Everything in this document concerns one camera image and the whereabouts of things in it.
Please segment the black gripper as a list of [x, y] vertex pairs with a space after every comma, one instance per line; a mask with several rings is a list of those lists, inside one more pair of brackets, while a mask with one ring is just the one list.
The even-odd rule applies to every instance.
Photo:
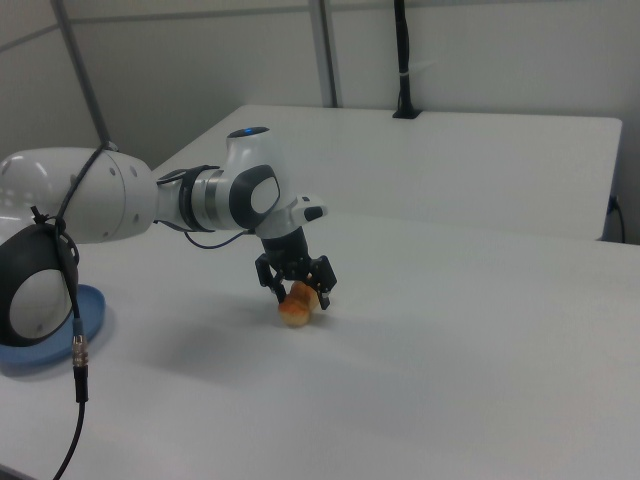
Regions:
[[337, 278], [327, 256], [312, 259], [302, 227], [271, 239], [262, 239], [264, 253], [255, 261], [259, 283], [268, 288], [279, 304], [286, 298], [284, 279], [306, 279], [316, 293], [319, 306], [326, 310]]

